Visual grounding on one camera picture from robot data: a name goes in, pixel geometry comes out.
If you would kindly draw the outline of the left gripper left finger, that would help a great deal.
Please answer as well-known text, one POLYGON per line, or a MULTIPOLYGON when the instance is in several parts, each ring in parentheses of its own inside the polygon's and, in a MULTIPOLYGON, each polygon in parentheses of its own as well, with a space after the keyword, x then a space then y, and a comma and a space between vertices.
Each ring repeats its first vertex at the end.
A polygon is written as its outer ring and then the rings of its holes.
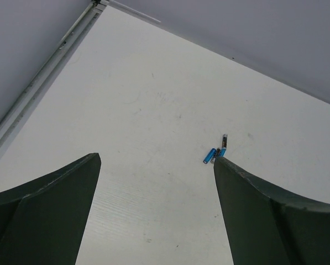
POLYGON ((0 264, 75 264, 100 169, 90 153, 0 192, 0 264))

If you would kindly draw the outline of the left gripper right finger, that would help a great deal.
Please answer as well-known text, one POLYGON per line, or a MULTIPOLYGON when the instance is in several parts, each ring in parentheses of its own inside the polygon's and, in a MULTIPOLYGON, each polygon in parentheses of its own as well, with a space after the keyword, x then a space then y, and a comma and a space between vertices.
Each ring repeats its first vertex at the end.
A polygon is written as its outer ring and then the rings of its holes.
POLYGON ((226 158, 215 161, 214 176, 234 264, 330 264, 330 204, 226 158))

